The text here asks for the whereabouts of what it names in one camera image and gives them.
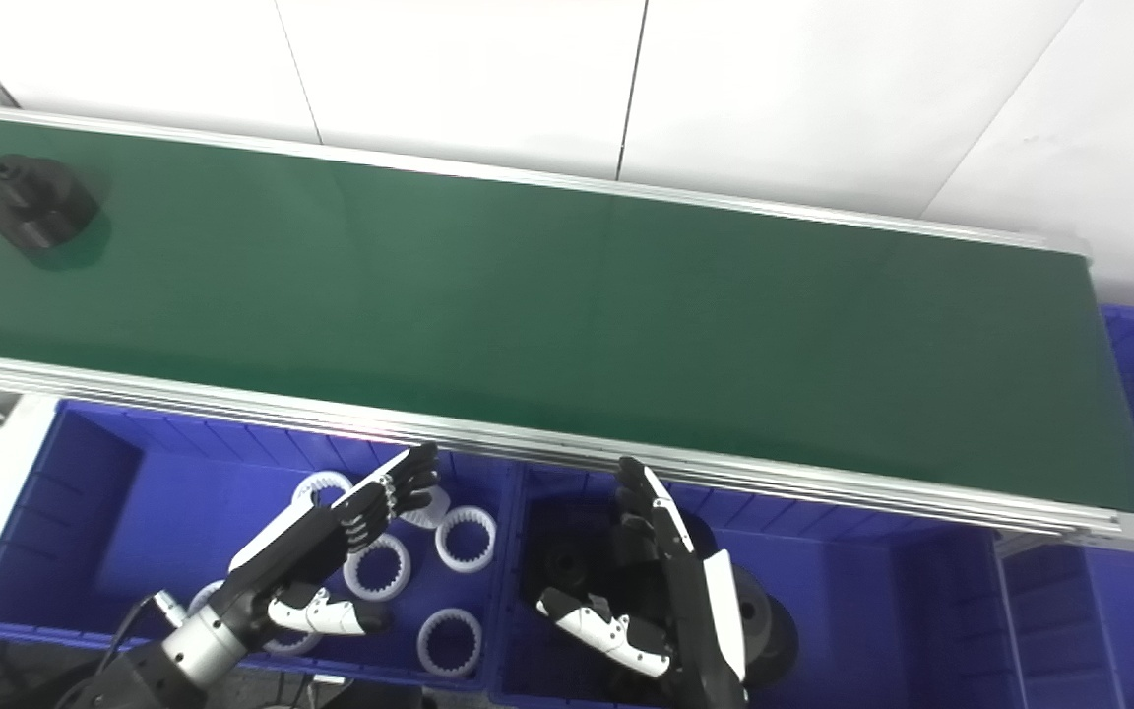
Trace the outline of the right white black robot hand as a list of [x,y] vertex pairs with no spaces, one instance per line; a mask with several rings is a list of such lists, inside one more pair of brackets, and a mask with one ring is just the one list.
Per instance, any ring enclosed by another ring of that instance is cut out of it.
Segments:
[[553,585],[533,606],[612,664],[655,680],[675,708],[744,708],[746,656],[729,552],[697,551],[678,504],[644,462],[624,455],[615,476],[623,522],[653,545],[665,618],[617,613],[604,597]]

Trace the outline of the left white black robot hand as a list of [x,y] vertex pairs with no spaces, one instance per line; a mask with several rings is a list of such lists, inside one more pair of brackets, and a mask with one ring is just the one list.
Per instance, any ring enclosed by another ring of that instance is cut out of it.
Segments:
[[387,604],[329,601],[325,583],[352,555],[372,547],[395,520],[423,510],[438,484],[438,448],[418,444],[395,455],[338,501],[293,503],[238,552],[208,600],[251,651],[284,631],[370,636],[393,627]]

